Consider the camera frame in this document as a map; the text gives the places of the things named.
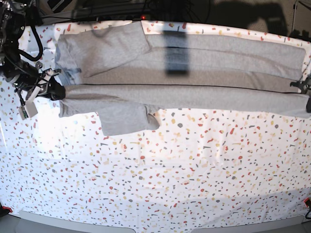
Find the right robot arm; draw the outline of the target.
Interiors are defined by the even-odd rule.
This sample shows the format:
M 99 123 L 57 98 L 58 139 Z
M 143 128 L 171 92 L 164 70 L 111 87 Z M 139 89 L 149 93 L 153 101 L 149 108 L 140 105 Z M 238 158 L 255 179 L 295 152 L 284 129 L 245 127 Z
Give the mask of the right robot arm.
M 39 72 L 41 66 L 34 67 L 23 61 L 21 57 L 32 62 L 38 62 L 43 55 L 43 45 L 36 31 L 37 25 L 42 25 L 38 8 L 31 0 L 2 0 L 0 2 L 0 75 L 10 83 L 20 98 L 26 91 L 27 99 L 44 97 L 50 100 L 62 100 L 66 96 L 65 88 L 58 83 L 54 76 L 60 70 Z M 31 56 L 19 49 L 18 40 L 22 37 L 26 26 L 30 26 L 38 46 L 38 55 Z

